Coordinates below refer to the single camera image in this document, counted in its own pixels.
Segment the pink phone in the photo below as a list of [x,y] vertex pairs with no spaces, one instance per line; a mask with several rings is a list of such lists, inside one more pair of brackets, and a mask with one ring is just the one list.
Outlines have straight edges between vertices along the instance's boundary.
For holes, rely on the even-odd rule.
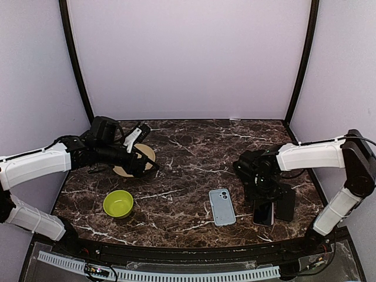
[[274,203],[268,200],[255,200],[253,223],[258,226],[272,226],[274,224]]

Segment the light blue phone case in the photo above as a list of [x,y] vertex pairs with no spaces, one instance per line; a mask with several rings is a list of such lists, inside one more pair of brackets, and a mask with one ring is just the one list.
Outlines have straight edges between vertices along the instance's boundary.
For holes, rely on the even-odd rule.
[[236,222],[236,215],[227,189],[209,191],[209,200],[215,226],[228,226]]

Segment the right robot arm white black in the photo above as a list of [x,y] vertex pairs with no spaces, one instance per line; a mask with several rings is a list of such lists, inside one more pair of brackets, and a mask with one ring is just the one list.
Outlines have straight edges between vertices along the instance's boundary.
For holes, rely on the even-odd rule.
[[261,150],[246,150],[233,163],[244,187],[245,200],[265,203],[268,224],[293,221],[296,193],[287,172],[310,171],[323,190],[326,204],[314,218],[300,250],[312,255],[324,236],[346,219],[375,190],[375,142],[358,130],[326,140],[290,142]]

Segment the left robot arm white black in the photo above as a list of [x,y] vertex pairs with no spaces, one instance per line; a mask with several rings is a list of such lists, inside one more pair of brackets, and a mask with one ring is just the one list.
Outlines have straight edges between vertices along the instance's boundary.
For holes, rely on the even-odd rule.
[[53,173],[92,165],[121,167],[127,174],[142,177],[159,165],[136,148],[150,133],[145,123],[125,133],[120,123],[104,116],[94,118],[90,129],[80,136],[65,135],[47,147],[1,157],[1,223],[13,224],[31,233],[59,241],[70,256],[83,251],[77,232],[66,220],[40,211],[16,196],[11,189],[21,183]]

